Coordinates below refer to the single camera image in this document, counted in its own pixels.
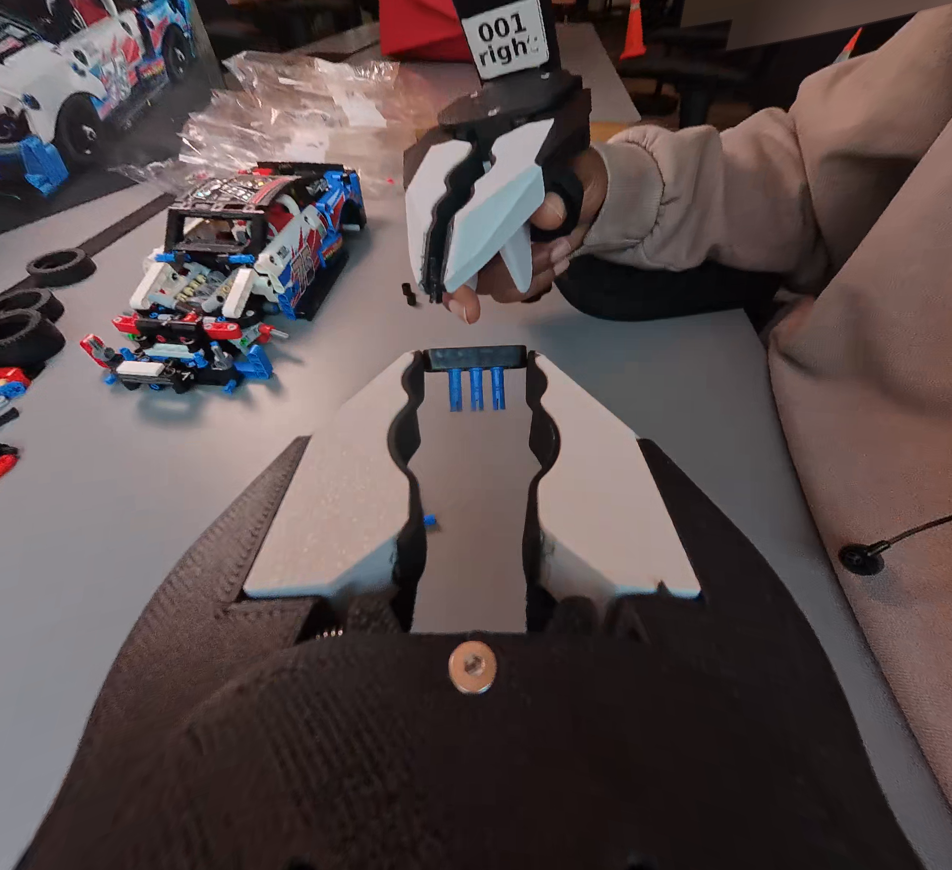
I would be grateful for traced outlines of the black chair seat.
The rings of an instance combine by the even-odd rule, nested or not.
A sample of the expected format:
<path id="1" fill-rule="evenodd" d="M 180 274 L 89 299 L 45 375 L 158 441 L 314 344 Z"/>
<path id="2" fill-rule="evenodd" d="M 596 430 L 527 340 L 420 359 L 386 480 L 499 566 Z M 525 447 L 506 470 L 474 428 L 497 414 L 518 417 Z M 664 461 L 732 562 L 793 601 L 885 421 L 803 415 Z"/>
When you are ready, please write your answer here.
<path id="1" fill-rule="evenodd" d="M 714 261 L 685 271 L 643 270 L 598 257 L 578 257 L 556 286 L 579 312 L 602 320 L 642 322 L 768 306 L 781 275 Z"/>

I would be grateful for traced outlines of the orange traffic cone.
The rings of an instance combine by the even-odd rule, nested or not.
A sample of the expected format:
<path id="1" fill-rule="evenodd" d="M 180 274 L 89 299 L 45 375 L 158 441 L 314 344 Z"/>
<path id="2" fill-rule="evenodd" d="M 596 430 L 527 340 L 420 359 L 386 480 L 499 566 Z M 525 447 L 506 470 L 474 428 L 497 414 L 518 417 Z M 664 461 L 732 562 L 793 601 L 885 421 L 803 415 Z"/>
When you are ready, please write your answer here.
<path id="1" fill-rule="evenodd" d="M 641 0 L 630 0 L 625 30 L 625 43 L 620 62 L 636 60 L 647 53 Z"/>

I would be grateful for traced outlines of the black rubber tire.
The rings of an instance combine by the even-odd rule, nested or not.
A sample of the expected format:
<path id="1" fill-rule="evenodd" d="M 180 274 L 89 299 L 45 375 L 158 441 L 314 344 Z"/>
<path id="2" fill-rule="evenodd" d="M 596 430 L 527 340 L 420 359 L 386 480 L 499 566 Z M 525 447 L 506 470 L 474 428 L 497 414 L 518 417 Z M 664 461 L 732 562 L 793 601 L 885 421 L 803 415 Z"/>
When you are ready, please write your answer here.
<path id="1" fill-rule="evenodd" d="M 93 258 L 82 248 L 64 248 L 49 252 L 27 263 L 31 283 L 38 288 L 68 287 L 86 281 L 97 270 Z"/>
<path id="2" fill-rule="evenodd" d="M 1 314 L 29 311 L 56 323 L 65 314 L 64 305 L 48 288 L 21 288 L 1 294 Z"/>
<path id="3" fill-rule="evenodd" d="M 44 364 L 65 347 L 59 329 L 36 310 L 1 314 L 1 367 L 27 368 Z"/>

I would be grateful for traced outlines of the short black perforated beam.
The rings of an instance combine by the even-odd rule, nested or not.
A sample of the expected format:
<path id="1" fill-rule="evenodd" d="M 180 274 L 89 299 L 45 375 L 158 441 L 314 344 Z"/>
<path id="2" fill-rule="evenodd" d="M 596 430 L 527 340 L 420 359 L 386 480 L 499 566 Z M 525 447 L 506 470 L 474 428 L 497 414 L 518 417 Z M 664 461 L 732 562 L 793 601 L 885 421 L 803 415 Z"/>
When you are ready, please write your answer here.
<path id="1" fill-rule="evenodd" d="M 524 369 L 528 350 L 522 345 L 478 345 L 469 347 L 429 348 L 422 352 L 428 372 Z"/>

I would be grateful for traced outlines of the person's right hand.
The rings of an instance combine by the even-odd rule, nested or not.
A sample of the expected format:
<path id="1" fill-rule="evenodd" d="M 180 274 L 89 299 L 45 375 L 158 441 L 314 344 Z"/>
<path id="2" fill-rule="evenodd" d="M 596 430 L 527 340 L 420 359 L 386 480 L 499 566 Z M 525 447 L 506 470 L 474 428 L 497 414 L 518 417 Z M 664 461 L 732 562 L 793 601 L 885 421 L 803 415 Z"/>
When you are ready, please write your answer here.
<path id="1" fill-rule="evenodd" d="M 572 256 L 583 246 L 607 194 L 608 173 L 594 148 L 578 155 L 573 162 L 573 172 L 584 186 L 579 222 L 568 235 L 549 243 L 530 245 L 532 278 L 529 287 L 524 291 L 518 289 L 505 262 L 496 255 L 480 270 L 474 286 L 464 284 L 456 292 L 444 293 L 442 304 L 447 311 L 471 325 L 481 315 L 482 297 L 501 305 L 529 304 L 548 293 L 569 267 Z"/>

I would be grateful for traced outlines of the brick-built toy race car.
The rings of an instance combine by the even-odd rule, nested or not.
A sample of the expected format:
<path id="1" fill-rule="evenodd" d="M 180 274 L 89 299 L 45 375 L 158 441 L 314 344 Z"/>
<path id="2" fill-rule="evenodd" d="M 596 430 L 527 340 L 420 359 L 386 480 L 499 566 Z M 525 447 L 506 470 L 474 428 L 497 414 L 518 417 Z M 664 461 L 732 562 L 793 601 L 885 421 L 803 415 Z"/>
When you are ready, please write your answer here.
<path id="1" fill-rule="evenodd" d="M 346 230 L 366 213 L 358 172 L 341 163 L 259 162 L 202 179 L 168 210 L 162 245 L 144 261 L 127 309 L 126 346 L 90 334 L 82 349 L 110 386 L 199 386 L 232 394 L 268 380 L 274 323 L 312 320 L 349 258 Z"/>

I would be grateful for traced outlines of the person's right forearm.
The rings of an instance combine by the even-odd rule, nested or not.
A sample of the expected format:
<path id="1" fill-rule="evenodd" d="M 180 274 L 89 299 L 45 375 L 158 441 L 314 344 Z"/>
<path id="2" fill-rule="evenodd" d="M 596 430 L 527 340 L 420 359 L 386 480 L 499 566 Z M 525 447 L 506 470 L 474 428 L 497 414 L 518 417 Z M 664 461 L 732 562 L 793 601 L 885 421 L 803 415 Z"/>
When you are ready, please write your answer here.
<path id="1" fill-rule="evenodd" d="M 951 113 L 951 8 L 806 77 L 788 109 L 718 131 L 637 125 L 595 145 L 606 194 L 579 255 L 681 272 L 706 261 L 818 281 L 910 179 Z"/>

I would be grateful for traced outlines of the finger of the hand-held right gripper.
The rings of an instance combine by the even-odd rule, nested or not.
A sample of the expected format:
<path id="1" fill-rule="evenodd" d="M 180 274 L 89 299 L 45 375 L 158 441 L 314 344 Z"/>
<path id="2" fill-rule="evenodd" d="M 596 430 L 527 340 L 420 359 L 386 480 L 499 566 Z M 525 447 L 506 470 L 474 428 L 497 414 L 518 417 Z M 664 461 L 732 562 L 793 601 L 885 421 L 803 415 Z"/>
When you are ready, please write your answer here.
<path id="1" fill-rule="evenodd" d="M 430 294 L 474 286 L 480 270 L 496 255 L 505 262 L 518 289 L 532 278 L 530 218 L 544 200 L 537 158 L 554 119 L 530 122 L 496 138 L 486 163 L 473 144 L 474 179 L 452 186 L 461 206 L 448 221 L 443 285 Z"/>
<path id="2" fill-rule="evenodd" d="M 421 288 L 443 285 L 448 221 L 461 206 L 452 186 L 474 179 L 467 139 L 418 139 L 404 152 L 409 256 Z"/>

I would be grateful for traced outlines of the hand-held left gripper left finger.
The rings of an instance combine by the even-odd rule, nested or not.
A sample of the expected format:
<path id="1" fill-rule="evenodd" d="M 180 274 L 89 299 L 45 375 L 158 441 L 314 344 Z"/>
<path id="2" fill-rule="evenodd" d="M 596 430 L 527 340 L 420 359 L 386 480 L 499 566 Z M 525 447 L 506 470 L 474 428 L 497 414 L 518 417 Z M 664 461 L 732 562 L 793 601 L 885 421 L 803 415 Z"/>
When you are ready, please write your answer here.
<path id="1" fill-rule="evenodd" d="M 343 613 L 385 596 L 410 631 L 426 563 L 420 484 L 420 352 L 407 352 L 310 437 L 244 580 L 252 600 L 320 598 Z"/>

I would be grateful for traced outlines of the person's beige sweatshirt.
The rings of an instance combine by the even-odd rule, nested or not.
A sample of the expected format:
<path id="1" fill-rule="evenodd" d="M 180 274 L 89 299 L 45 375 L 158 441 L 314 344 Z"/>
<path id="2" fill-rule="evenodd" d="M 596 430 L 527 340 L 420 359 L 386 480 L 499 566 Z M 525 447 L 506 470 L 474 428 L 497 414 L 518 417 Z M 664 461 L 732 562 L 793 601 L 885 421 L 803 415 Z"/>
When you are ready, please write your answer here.
<path id="1" fill-rule="evenodd" d="M 803 494 L 857 622 L 946 800 L 951 789 L 950 525 L 873 577 L 847 543 L 951 509 L 950 128 L 827 287 L 773 332 L 769 366 Z"/>

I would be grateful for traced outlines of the pile of mixed bricks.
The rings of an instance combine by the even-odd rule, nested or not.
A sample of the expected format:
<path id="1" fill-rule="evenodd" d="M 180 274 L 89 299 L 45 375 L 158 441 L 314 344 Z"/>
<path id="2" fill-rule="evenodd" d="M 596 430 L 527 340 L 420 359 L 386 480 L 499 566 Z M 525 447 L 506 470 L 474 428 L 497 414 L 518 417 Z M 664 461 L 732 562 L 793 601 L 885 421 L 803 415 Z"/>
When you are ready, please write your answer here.
<path id="1" fill-rule="evenodd" d="M 23 398 L 31 386 L 30 377 L 18 367 L 1 368 L 1 429 L 18 419 L 17 401 Z M 20 449 L 1 439 L 1 478 L 12 471 L 19 462 Z"/>

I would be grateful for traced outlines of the pile of clear plastic bags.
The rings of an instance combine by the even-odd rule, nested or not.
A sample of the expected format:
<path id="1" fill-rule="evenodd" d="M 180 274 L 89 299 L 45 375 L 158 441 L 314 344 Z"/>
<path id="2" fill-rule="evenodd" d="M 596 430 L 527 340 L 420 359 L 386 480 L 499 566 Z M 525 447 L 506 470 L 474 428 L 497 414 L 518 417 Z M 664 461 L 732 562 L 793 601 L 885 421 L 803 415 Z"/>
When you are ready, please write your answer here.
<path id="1" fill-rule="evenodd" d="M 402 192 L 403 152 L 439 108 L 422 78 L 396 62 L 244 52 L 226 67 L 237 88 L 212 92 L 171 156 L 127 157 L 112 172 L 182 193 L 260 163 L 338 163 L 357 172 L 364 196 L 382 197 Z"/>

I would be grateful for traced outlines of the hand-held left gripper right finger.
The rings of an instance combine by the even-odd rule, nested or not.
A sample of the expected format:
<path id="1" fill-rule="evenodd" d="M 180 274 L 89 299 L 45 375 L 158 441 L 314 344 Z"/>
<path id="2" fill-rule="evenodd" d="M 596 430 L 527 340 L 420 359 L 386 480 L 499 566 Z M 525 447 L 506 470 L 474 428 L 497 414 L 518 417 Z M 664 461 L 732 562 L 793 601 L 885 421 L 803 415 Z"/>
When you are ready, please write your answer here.
<path id="1" fill-rule="evenodd" d="M 566 600 L 596 621 L 627 597 L 697 602 L 701 584 L 650 471 L 645 443 L 547 356 L 528 354 L 527 629 Z"/>

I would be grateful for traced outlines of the Lego set box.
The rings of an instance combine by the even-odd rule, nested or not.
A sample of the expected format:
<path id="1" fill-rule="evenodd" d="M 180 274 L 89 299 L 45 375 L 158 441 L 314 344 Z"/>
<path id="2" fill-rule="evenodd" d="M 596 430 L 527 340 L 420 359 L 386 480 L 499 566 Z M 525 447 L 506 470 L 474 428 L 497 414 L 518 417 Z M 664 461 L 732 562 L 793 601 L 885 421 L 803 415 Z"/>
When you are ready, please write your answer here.
<path id="1" fill-rule="evenodd" d="M 1 232 L 177 156 L 217 84 L 194 0 L 1 0 Z"/>

